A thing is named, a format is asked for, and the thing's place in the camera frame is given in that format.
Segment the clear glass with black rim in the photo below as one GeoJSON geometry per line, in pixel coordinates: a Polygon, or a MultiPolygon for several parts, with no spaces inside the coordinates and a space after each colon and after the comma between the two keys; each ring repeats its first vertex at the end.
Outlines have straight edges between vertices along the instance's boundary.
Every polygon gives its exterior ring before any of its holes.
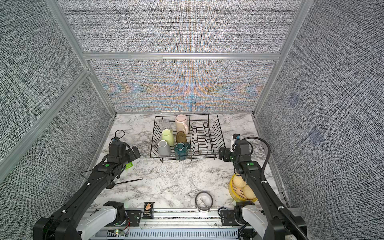
{"type": "Polygon", "coordinates": [[[199,212],[206,213],[213,206],[214,200],[210,193],[206,191],[199,192],[195,197],[195,205],[199,212]]]}

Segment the pink iridescent mug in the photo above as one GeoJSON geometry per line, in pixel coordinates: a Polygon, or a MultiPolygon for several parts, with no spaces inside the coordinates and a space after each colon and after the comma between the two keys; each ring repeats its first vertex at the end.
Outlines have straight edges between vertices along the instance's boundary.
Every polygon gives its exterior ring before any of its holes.
{"type": "Polygon", "coordinates": [[[184,132],[186,136],[189,134],[189,124],[186,115],[177,115],[175,117],[175,124],[177,132],[184,132]]]}

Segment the yellow bamboo steamer basket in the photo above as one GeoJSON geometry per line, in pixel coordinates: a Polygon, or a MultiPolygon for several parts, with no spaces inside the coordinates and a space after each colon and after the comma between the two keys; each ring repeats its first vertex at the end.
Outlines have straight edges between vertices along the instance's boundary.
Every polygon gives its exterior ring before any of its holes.
{"type": "Polygon", "coordinates": [[[236,202],[245,202],[245,201],[252,201],[252,202],[256,202],[258,199],[254,199],[254,200],[247,200],[243,194],[243,188],[240,189],[240,188],[236,188],[234,185],[233,185],[233,176],[231,177],[231,180],[228,184],[228,190],[229,190],[229,193],[231,195],[231,197],[236,201],[236,202]]]}

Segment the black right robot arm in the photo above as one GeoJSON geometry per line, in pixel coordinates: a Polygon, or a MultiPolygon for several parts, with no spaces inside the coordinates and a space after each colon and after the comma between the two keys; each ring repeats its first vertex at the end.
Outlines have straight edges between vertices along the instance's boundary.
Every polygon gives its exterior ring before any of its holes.
{"type": "Polygon", "coordinates": [[[238,222],[244,226],[252,226],[263,240],[307,240],[307,225],[304,219],[294,216],[266,179],[265,169],[270,156],[270,145],[259,137],[235,140],[233,147],[219,149],[219,159],[233,163],[234,172],[251,188],[264,211],[261,213],[253,204],[238,203],[238,222]],[[249,140],[259,140],[266,145],[268,152],[262,166],[252,161],[252,144],[249,140]]]}

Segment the dark snack bar packet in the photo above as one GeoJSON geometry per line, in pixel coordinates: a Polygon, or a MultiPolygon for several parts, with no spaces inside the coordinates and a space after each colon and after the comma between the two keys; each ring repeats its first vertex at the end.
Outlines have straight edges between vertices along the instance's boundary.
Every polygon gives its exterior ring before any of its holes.
{"type": "Polygon", "coordinates": [[[142,219],[154,218],[154,202],[145,202],[142,219]]]}

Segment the amber glass cup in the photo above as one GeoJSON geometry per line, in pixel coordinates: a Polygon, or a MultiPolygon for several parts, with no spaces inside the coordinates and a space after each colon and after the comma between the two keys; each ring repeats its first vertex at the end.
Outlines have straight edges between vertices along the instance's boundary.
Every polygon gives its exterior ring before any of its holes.
{"type": "Polygon", "coordinates": [[[186,134],[183,131],[177,132],[176,141],[177,143],[186,143],[187,142],[186,134]]]}

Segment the green snack packet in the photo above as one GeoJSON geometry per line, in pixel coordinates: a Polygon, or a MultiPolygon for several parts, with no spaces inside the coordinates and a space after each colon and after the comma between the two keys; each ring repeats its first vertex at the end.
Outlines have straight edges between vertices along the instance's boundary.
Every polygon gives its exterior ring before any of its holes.
{"type": "Polygon", "coordinates": [[[132,163],[132,162],[127,163],[125,169],[127,170],[127,169],[129,169],[129,168],[131,168],[131,167],[133,167],[133,163],[132,163]]]}

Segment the black wire dish rack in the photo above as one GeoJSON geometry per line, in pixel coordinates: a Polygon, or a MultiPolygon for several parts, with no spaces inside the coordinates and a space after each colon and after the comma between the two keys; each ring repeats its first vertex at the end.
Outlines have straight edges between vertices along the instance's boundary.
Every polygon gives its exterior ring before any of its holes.
{"type": "MultiPolygon", "coordinates": [[[[158,142],[162,140],[162,131],[159,127],[159,120],[167,118],[172,124],[174,138],[177,130],[175,124],[176,116],[156,116],[154,118],[153,135],[151,142],[150,157],[164,161],[179,161],[175,156],[175,147],[170,147],[172,154],[169,157],[160,157],[158,142]]],[[[187,115],[189,134],[187,143],[191,145],[186,160],[193,159],[216,159],[219,156],[219,149],[225,147],[225,140],[218,114],[192,114],[187,115]]]]}

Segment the steamed bun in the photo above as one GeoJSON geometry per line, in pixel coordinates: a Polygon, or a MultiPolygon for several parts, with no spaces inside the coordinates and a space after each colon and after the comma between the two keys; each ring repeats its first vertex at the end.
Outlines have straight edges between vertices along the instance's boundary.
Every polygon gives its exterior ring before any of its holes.
{"type": "Polygon", "coordinates": [[[243,194],[247,200],[254,200],[257,198],[249,185],[243,187],[243,194]]]}
{"type": "Polygon", "coordinates": [[[243,180],[243,178],[241,176],[234,175],[233,176],[233,185],[236,188],[242,189],[247,185],[247,183],[243,180]]]}

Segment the white cream mug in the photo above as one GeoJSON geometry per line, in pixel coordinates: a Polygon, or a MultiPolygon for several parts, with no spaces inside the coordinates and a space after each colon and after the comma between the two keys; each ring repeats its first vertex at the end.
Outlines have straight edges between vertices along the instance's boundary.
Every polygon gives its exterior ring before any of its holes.
{"type": "Polygon", "coordinates": [[[171,148],[166,140],[158,142],[158,152],[160,157],[169,157],[172,154],[171,148]]]}

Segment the light green mug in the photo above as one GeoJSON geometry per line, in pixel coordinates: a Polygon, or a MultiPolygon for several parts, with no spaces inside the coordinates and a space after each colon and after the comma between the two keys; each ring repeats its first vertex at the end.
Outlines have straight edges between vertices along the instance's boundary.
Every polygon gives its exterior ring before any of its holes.
{"type": "Polygon", "coordinates": [[[170,129],[163,130],[162,131],[162,140],[166,141],[170,147],[173,147],[175,145],[173,131],[170,129]]]}

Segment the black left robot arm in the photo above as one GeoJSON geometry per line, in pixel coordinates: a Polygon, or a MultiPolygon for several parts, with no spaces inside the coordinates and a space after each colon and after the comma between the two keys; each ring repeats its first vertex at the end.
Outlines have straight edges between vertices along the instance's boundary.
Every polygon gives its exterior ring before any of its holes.
{"type": "Polygon", "coordinates": [[[113,138],[109,144],[109,153],[92,170],[86,183],[58,210],[48,218],[40,218],[33,227],[34,240],[87,240],[107,221],[123,222],[125,220],[124,205],[113,203],[93,215],[95,218],[85,226],[79,223],[87,209],[97,196],[114,184],[126,169],[128,163],[139,159],[141,154],[136,146],[113,138]]]}

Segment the dark green mug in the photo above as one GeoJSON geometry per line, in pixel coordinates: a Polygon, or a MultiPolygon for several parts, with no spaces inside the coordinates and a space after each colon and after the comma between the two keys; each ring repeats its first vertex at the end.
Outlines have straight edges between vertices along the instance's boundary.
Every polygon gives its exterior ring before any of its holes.
{"type": "Polygon", "coordinates": [[[187,159],[188,150],[191,145],[189,143],[177,143],[175,145],[175,156],[177,160],[184,161],[187,159]]]}

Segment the black spoon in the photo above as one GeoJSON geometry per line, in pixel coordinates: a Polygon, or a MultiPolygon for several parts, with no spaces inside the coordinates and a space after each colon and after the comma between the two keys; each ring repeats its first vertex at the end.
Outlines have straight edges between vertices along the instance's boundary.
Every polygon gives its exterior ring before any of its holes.
{"type": "Polygon", "coordinates": [[[120,182],[120,183],[111,182],[111,183],[106,187],[106,189],[110,190],[110,189],[113,189],[116,185],[128,184],[128,183],[133,183],[133,182],[137,182],[137,181],[141,181],[141,180],[142,180],[142,179],[135,179],[135,180],[123,181],[123,182],[120,182]]]}

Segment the clear glass tumbler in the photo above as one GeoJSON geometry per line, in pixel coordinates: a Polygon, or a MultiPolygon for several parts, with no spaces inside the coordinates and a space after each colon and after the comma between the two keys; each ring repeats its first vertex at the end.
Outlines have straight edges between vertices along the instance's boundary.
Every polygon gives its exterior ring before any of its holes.
{"type": "Polygon", "coordinates": [[[160,127],[161,131],[166,130],[166,129],[171,130],[172,129],[172,124],[171,124],[169,119],[161,118],[159,120],[159,127],[160,127]]]}

